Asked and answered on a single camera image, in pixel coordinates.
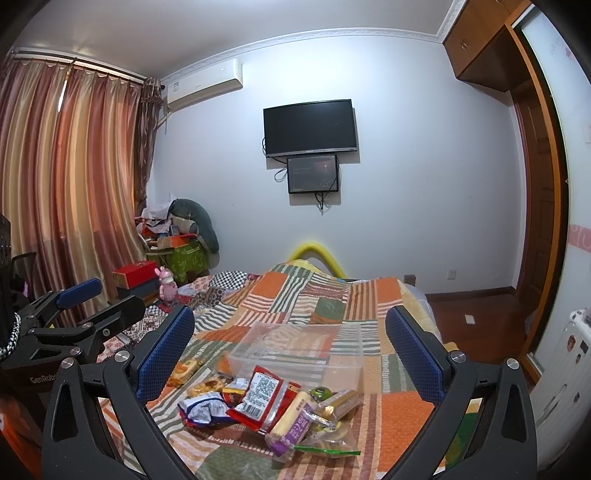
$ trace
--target wooden floor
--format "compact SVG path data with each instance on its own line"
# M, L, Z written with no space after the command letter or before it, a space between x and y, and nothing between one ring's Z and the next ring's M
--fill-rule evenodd
M430 300L443 342L455 342L475 362L500 365L517 357L525 342L525 315L513 295ZM466 323L473 315L475 325Z

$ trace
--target pink stuffed toy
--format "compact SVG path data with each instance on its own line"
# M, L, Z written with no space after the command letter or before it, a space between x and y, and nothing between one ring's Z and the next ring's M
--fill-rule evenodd
M160 300L166 305L171 304L177 296L178 287L174 281L173 273L164 267L155 269L156 275L160 279Z

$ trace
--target air conditioner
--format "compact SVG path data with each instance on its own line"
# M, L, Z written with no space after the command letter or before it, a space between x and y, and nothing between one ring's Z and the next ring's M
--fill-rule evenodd
M238 59L223 61L169 83L167 85L168 110L174 112L241 88L242 65Z

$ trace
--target red snack package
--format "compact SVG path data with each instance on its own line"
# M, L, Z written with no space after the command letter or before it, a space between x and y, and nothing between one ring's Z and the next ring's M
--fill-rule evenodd
M300 384L283 380L257 365L242 402L230 408L226 415L252 430L270 432L300 388Z

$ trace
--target television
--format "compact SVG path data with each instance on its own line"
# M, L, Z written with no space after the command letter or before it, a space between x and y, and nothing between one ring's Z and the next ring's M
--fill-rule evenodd
M289 193L339 191L339 164L336 155L287 157Z
M350 99L265 108L263 120L267 157L357 150Z

